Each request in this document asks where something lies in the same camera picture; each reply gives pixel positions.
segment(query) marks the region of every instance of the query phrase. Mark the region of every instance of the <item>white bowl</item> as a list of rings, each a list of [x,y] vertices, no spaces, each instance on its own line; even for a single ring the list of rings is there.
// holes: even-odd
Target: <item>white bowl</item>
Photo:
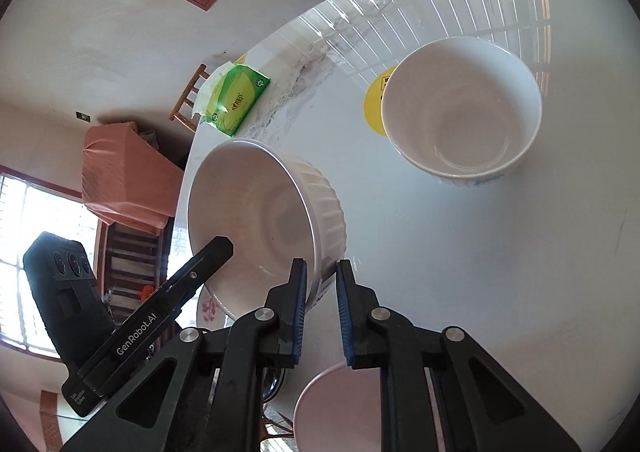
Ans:
[[[337,364],[302,391],[293,416],[300,452],[380,452],[380,369]]]
[[[418,168],[473,186],[511,172],[542,120],[529,67],[487,40],[452,37],[427,44],[396,67],[382,95],[382,123]]]
[[[203,327],[209,331],[222,329],[226,323],[226,313],[213,299],[207,288],[202,288],[196,308],[196,327]]]
[[[216,235],[234,244],[233,257],[206,283],[233,319],[263,306],[269,290],[289,280],[296,257],[306,260],[311,308],[346,250],[344,214],[329,182],[309,163],[250,139],[226,141],[205,158],[187,222],[194,255]]]

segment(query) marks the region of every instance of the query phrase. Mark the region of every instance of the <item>covered furniture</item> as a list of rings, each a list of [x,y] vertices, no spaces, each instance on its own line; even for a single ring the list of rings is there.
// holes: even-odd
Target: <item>covered furniture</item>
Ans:
[[[138,136],[136,125],[90,128],[82,151],[82,201],[108,225],[158,236],[175,209],[182,170]]]

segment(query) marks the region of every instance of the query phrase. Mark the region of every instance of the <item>black speaker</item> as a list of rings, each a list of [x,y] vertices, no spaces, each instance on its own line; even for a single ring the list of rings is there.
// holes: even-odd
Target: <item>black speaker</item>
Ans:
[[[77,241],[44,231],[23,261],[49,338],[69,375],[75,374],[115,329],[86,251]]]

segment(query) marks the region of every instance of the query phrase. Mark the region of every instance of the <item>round table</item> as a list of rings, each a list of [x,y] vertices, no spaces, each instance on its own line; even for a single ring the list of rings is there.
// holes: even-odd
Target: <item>round table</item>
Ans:
[[[409,164],[363,109],[382,72],[457,35],[520,56],[544,101],[524,163],[473,188]],[[465,328],[583,450],[600,450],[640,390],[640,22],[627,0],[327,0],[246,63],[271,84],[236,135],[327,177],[356,280],[416,326]],[[199,125],[178,225],[222,139]],[[291,416],[341,359],[332,288],[307,314],[276,408]]]

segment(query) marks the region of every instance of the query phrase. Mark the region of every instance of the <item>ribbed bowl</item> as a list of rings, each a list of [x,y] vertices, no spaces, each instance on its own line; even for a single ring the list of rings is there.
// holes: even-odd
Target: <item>ribbed bowl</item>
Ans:
[[[327,179],[306,161],[250,139],[229,140],[202,162],[188,229],[194,253],[216,235],[234,243],[234,256],[206,283],[234,319],[264,305],[269,290],[289,279],[296,257],[306,260],[310,309],[346,250],[344,213]]]

